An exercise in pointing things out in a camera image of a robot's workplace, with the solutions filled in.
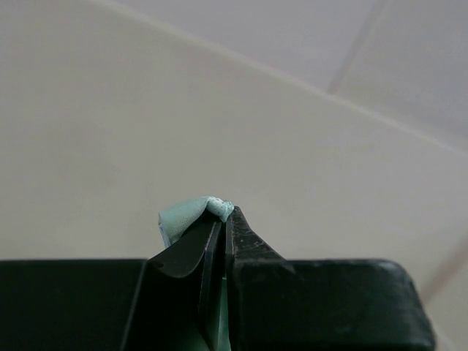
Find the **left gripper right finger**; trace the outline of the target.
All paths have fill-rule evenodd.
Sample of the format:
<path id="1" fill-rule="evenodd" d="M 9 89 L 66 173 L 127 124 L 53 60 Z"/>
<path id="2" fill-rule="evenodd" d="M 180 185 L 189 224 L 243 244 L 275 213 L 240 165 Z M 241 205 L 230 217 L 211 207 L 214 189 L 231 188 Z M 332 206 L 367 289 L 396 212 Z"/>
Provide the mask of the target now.
<path id="1" fill-rule="evenodd" d="M 286 260 L 236 208 L 226 224 L 233 350 L 433 350 L 411 276 L 391 260 Z"/>

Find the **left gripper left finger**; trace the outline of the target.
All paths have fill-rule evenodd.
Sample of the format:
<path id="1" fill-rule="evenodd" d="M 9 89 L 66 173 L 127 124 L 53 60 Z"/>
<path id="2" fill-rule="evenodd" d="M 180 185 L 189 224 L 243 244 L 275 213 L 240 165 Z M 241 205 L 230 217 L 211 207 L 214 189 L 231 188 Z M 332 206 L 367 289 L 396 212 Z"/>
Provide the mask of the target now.
<path id="1" fill-rule="evenodd" d="M 129 348 L 216 350 L 221 291 L 222 222 L 200 218 L 146 263 Z"/>

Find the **green patterned cloth placemat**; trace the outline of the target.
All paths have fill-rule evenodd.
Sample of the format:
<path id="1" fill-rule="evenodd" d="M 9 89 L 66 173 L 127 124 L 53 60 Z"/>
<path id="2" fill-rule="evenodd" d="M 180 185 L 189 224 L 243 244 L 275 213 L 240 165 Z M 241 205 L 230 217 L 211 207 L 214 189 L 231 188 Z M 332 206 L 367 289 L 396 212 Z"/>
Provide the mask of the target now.
<path id="1" fill-rule="evenodd" d="M 234 205 L 227 200 L 213 196 L 196 197 L 172 205 L 159 212 L 159 231 L 165 248 L 180 240 L 187 229 L 194 224 L 206 211 L 225 223 L 234 210 Z M 221 305 L 218 327 L 218 350 L 231 350 L 229 340 L 227 280 L 222 278 Z"/>

